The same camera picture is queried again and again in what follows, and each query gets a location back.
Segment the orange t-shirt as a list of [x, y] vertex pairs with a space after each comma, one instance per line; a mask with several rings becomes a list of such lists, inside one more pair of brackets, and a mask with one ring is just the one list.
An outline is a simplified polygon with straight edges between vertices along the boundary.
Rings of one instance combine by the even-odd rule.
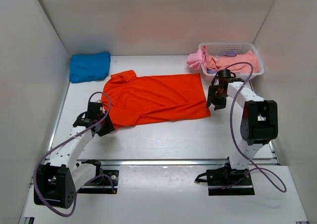
[[113, 74], [101, 97], [115, 128], [210, 117], [199, 74]]

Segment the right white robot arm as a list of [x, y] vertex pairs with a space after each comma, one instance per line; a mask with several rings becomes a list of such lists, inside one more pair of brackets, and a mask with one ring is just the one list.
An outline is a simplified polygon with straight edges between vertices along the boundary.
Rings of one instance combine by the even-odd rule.
[[233, 142], [236, 153], [227, 158], [224, 166], [198, 175], [195, 183], [207, 182], [213, 188], [229, 188], [238, 184], [249, 175], [249, 164], [255, 154], [277, 137], [277, 103], [258, 96], [245, 84], [229, 69], [219, 71], [212, 79], [206, 107], [224, 109], [227, 98], [231, 97], [232, 105], [238, 104], [243, 109], [240, 123], [242, 139]]

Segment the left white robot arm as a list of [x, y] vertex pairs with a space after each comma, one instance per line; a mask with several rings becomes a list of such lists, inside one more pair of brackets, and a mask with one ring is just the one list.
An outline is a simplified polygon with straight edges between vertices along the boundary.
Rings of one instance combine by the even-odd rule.
[[34, 202], [68, 209], [77, 192], [85, 185], [104, 184], [110, 175], [104, 173], [100, 161], [78, 158], [94, 136], [102, 137], [114, 131], [110, 116], [100, 102], [89, 102], [87, 111], [79, 114], [70, 132], [71, 141], [51, 154], [45, 164], [36, 168]]

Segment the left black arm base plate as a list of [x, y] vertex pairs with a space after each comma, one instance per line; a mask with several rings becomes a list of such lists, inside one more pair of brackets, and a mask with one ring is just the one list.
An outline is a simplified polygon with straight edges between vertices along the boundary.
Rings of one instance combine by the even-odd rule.
[[98, 169], [97, 177], [88, 181], [78, 191], [79, 194], [117, 194], [118, 169]]

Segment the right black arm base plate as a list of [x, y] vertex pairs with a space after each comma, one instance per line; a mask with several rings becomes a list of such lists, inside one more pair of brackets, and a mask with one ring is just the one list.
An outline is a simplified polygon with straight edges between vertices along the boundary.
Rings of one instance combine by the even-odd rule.
[[209, 196], [249, 196], [255, 195], [252, 179], [249, 175], [229, 174], [227, 168], [208, 169], [199, 174], [195, 183], [206, 183]]

